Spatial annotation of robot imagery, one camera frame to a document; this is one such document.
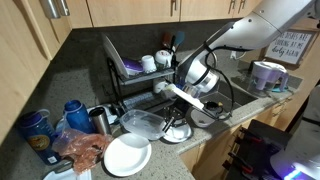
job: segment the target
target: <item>countertop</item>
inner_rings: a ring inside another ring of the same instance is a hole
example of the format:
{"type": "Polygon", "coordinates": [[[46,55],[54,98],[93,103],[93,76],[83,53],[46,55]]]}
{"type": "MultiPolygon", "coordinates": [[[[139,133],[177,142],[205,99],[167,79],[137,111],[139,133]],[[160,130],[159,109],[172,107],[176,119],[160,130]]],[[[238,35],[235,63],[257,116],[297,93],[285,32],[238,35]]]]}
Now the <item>countertop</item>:
{"type": "MultiPolygon", "coordinates": [[[[231,79],[236,77],[239,78],[241,73],[238,72],[237,74],[229,74],[228,76],[231,79]]],[[[233,111],[233,116],[229,120],[223,122],[214,122],[205,129],[196,127],[194,123],[189,123],[193,130],[193,136],[185,142],[178,144],[167,144],[161,141],[161,139],[157,141],[151,141],[152,154],[147,165],[138,173],[132,176],[123,177],[121,179],[194,179],[192,174],[188,171],[187,167],[180,159],[179,154],[188,151],[189,149],[209,139],[215,138],[216,135],[224,130],[227,130],[230,127],[249,119],[250,117],[253,117],[277,102],[292,96],[299,89],[298,86],[300,83],[294,81],[301,82],[301,79],[294,77],[290,78],[288,83],[289,89],[286,92],[270,93],[270,97],[258,98],[257,100],[235,109],[233,111]]],[[[236,81],[233,81],[232,84],[241,89],[241,85],[235,82],[236,81]]],[[[106,171],[103,163],[98,163],[96,167],[91,170],[91,172],[92,179],[94,180],[117,179],[117,177],[112,176],[106,171]]]]}

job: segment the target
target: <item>blue bottle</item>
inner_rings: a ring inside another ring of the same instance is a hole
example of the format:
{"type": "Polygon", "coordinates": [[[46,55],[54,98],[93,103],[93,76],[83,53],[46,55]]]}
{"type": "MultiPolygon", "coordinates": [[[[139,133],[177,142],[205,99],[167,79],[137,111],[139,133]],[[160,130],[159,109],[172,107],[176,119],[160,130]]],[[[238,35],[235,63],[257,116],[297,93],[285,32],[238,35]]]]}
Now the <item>blue bottle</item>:
{"type": "Polygon", "coordinates": [[[95,133],[93,124],[89,119],[87,108],[78,100],[71,100],[64,105],[65,117],[71,128],[87,134],[95,133]]]}
{"type": "Polygon", "coordinates": [[[23,137],[46,165],[60,162],[59,154],[52,150],[55,139],[54,129],[48,122],[50,112],[41,109],[29,112],[18,119],[18,128],[23,137]]]}

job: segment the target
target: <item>white cup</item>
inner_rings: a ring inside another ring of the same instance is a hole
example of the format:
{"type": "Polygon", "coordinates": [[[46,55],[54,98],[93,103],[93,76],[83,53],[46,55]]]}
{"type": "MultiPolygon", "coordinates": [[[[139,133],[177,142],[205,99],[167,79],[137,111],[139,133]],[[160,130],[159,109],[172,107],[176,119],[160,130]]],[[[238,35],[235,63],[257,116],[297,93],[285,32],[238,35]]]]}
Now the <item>white cup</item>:
{"type": "Polygon", "coordinates": [[[141,64],[145,73],[151,73],[157,70],[154,64],[154,58],[151,55],[145,55],[141,59],[141,64]]]}
{"type": "Polygon", "coordinates": [[[156,66],[158,69],[171,67],[172,55],[165,50],[160,50],[155,55],[156,66]]]}
{"type": "Polygon", "coordinates": [[[168,83],[163,78],[156,78],[153,79],[153,92],[154,93],[160,93],[162,89],[164,89],[168,83]]]}

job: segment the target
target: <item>sign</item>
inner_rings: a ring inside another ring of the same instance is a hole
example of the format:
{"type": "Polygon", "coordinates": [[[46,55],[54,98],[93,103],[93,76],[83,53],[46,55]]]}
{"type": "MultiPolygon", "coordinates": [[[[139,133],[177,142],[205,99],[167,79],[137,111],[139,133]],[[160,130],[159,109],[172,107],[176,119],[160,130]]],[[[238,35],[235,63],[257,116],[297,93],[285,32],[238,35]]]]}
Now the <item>sign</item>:
{"type": "Polygon", "coordinates": [[[298,64],[313,39],[314,32],[289,30],[281,34],[268,47],[265,57],[289,64],[298,64]]]}

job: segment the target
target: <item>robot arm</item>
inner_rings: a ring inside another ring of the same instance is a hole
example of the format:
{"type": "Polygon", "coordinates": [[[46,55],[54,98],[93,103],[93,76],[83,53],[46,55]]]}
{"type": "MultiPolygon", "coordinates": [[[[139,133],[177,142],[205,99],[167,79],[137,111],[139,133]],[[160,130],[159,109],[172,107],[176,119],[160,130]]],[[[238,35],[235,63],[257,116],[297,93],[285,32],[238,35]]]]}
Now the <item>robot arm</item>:
{"type": "MultiPolygon", "coordinates": [[[[212,50],[250,51],[269,45],[302,17],[320,16],[318,0],[263,0],[248,16],[228,23],[205,43],[212,50]]],[[[208,92],[219,80],[200,59],[210,53],[201,45],[178,66],[177,73],[186,82],[208,92]]]]}

